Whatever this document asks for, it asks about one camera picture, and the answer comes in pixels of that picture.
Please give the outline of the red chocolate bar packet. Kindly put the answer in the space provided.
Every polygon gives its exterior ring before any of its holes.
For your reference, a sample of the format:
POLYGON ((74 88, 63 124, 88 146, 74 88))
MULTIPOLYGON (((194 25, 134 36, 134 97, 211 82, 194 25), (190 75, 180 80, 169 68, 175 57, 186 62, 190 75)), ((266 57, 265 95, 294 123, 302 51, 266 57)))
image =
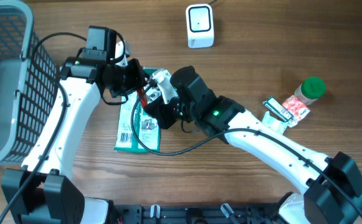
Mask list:
POLYGON ((141 104, 142 108, 144 108, 148 104, 147 100, 146 100, 146 97, 145 97, 145 95, 143 93, 144 93, 143 88, 137 90, 137 94, 138 94, 138 97, 140 98, 140 104, 141 104))

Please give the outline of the large green 3M package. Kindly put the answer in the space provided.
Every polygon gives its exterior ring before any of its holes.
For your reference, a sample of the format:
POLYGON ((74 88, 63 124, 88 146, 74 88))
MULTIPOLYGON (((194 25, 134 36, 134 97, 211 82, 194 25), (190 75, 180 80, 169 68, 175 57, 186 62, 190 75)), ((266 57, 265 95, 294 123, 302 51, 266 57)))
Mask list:
MULTIPOLYGON (((114 151, 142 154, 148 153, 135 139, 130 126, 131 111, 138 98, 137 92, 128 95, 128 101, 120 106, 117 140, 114 151)), ((161 130, 157 120, 144 112, 139 103, 134 114, 134 128, 138 138, 154 151, 160 150, 161 130)))

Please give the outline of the yogurt bottle red label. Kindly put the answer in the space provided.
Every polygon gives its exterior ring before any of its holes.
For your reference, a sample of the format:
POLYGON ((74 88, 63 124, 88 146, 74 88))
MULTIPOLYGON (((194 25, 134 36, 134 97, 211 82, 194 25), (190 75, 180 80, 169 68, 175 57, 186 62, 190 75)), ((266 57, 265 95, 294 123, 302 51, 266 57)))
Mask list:
POLYGON ((326 85, 321 78, 309 77, 297 87, 293 95, 305 105, 310 105, 321 98, 325 92, 326 85))

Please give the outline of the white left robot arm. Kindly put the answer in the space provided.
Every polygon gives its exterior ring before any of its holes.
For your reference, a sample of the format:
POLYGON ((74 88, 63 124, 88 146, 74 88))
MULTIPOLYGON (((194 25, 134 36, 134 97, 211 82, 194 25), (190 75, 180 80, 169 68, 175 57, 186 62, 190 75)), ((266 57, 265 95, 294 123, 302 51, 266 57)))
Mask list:
POLYGON ((86 46, 69 57, 55 80, 58 93, 40 137, 19 170, 1 181, 4 214, 16 223, 116 223, 121 215, 108 199, 86 197, 72 182, 72 168, 87 121, 103 100, 122 105, 146 85, 139 61, 130 59, 120 33, 91 26, 86 46))

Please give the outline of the light teal snack pouch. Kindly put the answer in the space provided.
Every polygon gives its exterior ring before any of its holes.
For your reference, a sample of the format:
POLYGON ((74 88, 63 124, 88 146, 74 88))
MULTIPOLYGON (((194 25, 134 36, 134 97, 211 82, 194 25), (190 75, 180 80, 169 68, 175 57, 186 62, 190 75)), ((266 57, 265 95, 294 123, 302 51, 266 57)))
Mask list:
POLYGON ((288 128, 288 123, 280 121, 270 115, 270 112, 267 111, 264 113, 264 117, 262 118, 262 124, 269 129, 273 130, 278 134, 283 134, 288 128))

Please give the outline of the red yogurt label sleeve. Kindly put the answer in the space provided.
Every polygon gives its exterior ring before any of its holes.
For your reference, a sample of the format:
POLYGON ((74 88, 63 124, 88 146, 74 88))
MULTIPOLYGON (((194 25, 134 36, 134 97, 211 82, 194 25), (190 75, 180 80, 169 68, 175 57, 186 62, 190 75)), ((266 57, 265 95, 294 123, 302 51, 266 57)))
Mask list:
POLYGON ((282 106, 293 115, 293 118, 288 122, 290 128, 296 126, 310 113, 310 109, 294 95, 287 98, 282 106))

